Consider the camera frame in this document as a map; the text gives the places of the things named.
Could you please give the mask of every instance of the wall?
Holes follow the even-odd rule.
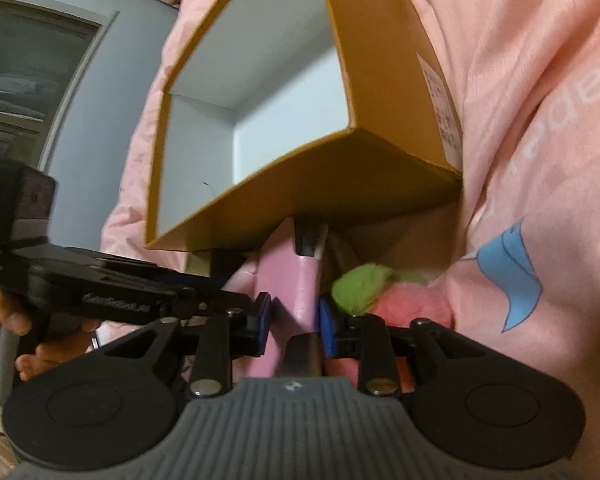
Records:
[[[59,182],[51,241],[97,249],[176,10],[155,0],[53,1],[103,18],[120,12],[77,87],[49,169]]]

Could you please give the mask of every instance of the gray gripper base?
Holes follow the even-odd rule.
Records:
[[[575,480],[566,460],[495,471],[441,452],[395,399],[346,378],[243,379],[217,399],[190,402],[151,451],[110,469],[67,473],[19,465],[9,480]]]

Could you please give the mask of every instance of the pink bedding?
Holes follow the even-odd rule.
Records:
[[[160,88],[212,1],[182,1],[104,251],[184,268],[184,254],[142,245],[146,188]],[[587,427],[573,463],[600,479],[600,0],[413,1],[464,131],[453,243],[467,256],[433,287],[456,330],[578,392]],[[370,232],[367,245],[384,236]]]

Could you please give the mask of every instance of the orange cardboard box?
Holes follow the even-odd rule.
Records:
[[[217,0],[164,88],[150,248],[254,248],[458,197],[461,133],[410,0]]]

